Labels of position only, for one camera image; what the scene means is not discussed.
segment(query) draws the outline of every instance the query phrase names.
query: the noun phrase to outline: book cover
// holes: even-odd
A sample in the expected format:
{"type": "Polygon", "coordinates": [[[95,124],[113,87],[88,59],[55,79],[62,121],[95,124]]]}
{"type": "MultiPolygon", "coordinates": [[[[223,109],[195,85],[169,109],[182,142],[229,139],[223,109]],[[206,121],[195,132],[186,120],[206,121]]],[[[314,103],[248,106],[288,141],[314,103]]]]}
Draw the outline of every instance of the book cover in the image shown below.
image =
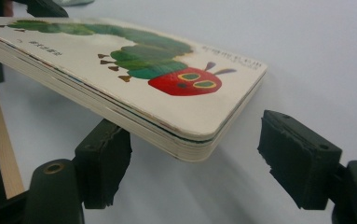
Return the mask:
{"type": "Polygon", "coordinates": [[[112,19],[0,18],[0,62],[186,161],[209,156],[267,70],[112,19]]]}

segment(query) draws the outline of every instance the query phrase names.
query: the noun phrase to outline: black clamp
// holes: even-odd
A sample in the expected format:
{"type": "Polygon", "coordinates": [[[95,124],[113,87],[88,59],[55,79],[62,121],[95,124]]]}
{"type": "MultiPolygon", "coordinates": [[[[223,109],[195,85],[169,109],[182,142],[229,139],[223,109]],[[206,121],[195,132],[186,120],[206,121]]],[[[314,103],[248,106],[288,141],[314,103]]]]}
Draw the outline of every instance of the black clamp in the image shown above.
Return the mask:
{"type": "Polygon", "coordinates": [[[357,223],[357,161],[339,164],[339,147],[292,117],[266,110],[258,150],[299,208],[323,210],[331,199],[333,223],[357,223]]]}

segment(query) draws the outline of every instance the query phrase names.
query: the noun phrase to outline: metal rivet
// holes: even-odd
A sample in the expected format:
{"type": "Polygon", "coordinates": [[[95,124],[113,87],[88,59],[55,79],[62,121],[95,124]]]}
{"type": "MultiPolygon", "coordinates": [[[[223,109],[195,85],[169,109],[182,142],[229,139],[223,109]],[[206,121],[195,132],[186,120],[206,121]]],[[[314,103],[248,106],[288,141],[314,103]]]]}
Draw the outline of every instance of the metal rivet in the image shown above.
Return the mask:
{"type": "Polygon", "coordinates": [[[44,173],[47,175],[53,175],[60,172],[62,169],[64,169],[64,164],[55,162],[45,167],[44,173]]]}

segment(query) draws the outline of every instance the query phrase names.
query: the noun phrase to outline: caterpillar eye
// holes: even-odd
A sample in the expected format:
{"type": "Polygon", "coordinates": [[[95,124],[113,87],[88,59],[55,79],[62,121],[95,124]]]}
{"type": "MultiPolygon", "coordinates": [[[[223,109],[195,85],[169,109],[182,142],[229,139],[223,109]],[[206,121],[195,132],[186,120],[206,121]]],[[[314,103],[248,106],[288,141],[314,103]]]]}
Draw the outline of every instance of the caterpillar eye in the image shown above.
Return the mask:
{"type": "Polygon", "coordinates": [[[210,80],[204,80],[204,81],[195,82],[193,86],[200,89],[210,89],[210,88],[215,88],[216,83],[210,80]]]}
{"type": "Polygon", "coordinates": [[[178,78],[185,81],[194,81],[200,77],[199,74],[196,73],[184,73],[178,76],[178,78]]]}

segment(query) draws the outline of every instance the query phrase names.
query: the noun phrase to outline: clamp jaw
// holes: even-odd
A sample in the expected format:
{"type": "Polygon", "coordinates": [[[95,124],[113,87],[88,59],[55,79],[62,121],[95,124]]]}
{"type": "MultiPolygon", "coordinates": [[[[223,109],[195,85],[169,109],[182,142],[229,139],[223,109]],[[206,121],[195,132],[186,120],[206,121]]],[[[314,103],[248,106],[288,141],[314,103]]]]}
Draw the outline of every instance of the clamp jaw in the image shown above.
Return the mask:
{"type": "Polygon", "coordinates": [[[258,150],[299,208],[324,210],[331,199],[333,223],[357,223],[357,161],[339,164],[339,147],[292,117],[266,110],[258,150]]]}
{"type": "Polygon", "coordinates": [[[50,161],[34,171],[22,223],[84,223],[82,202],[87,209],[112,205],[130,156],[130,134],[103,119],[72,161],[50,161]]]}

